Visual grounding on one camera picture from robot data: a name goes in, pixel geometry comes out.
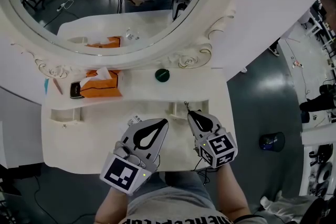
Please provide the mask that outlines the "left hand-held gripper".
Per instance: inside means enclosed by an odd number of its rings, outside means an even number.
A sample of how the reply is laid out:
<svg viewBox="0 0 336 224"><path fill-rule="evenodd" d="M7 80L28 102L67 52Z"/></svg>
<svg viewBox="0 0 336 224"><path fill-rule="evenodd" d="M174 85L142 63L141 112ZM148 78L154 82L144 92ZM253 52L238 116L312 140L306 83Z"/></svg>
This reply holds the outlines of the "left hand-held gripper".
<svg viewBox="0 0 336 224"><path fill-rule="evenodd" d="M131 196L155 173L159 152L169 128L167 119L149 119L131 125L108 154L100 179Z"/></svg>

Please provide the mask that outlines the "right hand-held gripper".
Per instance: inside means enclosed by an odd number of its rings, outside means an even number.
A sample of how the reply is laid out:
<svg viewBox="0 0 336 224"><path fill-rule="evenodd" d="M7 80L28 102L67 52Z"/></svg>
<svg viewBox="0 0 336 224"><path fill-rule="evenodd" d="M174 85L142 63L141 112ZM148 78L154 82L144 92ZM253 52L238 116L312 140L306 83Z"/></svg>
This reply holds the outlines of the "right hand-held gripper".
<svg viewBox="0 0 336 224"><path fill-rule="evenodd" d="M219 120L202 111L189 111L187 120L195 137L198 155L212 168L232 162L238 154L237 144L230 132L220 127Z"/></svg>

